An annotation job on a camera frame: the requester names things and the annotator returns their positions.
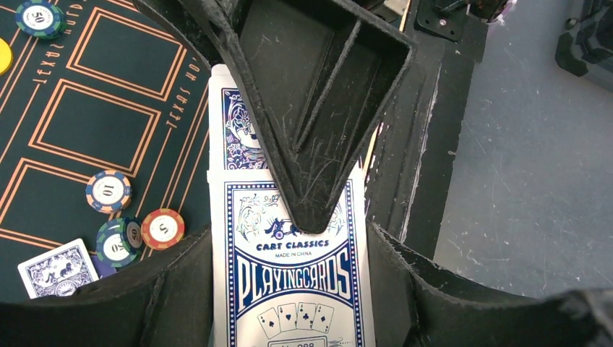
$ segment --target green poker chip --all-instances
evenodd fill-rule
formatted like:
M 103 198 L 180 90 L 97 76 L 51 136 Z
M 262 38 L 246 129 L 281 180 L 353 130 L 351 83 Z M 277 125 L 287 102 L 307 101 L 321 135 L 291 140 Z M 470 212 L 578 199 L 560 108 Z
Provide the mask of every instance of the green poker chip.
M 67 28 L 66 16 L 45 0 L 28 0 L 17 7 L 15 22 L 21 31 L 35 38 L 58 38 Z
M 96 236 L 96 255 L 98 259 L 111 267 L 123 267 L 134 262 L 140 255 L 140 245 L 127 237 L 135 230 L 135 218 L 116 218 L 104 223 Z

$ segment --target red poker chip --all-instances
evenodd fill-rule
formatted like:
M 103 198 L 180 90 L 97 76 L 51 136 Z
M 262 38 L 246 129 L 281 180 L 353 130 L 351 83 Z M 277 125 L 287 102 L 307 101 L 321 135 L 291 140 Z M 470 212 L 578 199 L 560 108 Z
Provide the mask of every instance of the red poker chip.
M 181 215 L 169 208 L 155 210 L 142 221 L 142 240 L 158 251 L 174 246 L 185 234 Z

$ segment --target gray floor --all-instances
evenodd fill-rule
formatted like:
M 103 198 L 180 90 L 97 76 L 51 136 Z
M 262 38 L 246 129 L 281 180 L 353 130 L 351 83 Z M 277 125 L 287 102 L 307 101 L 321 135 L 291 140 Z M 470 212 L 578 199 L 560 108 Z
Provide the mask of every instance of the gray floor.
M 519 0 L 477 65 L 434 260 L 542 297 L 613 287 L 613 93 L 554 61 L 569 0 Z

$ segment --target yellow poker chip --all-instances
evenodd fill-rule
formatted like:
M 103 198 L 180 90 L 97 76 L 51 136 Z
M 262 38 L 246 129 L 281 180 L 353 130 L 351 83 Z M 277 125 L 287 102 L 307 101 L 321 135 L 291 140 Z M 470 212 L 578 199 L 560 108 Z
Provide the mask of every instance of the yellow poker chip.
M 13 65 L 13 50 L 11 46 L 0 38 L 0 76 L 5 74 Z

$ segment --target poker mat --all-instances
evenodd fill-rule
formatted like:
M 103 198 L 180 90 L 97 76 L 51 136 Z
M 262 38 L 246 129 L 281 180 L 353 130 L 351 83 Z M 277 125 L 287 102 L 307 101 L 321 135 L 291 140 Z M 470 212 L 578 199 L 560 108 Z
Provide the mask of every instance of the poker mat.
M 210 223 L 209 72 L 129 0 L 51 0 L 67 16 L 56 40 L 19 31 L 21 2 L 0 4 L 0 38 L 14 54 L 0 76 L 2 302 L 27 299 L 19 263 L 77 238 L 95 254 L 109 219 L 168 207 L 187 234 Z M 85 200 L 87 180 L 106 169 L 133 188 L 113 215 Z

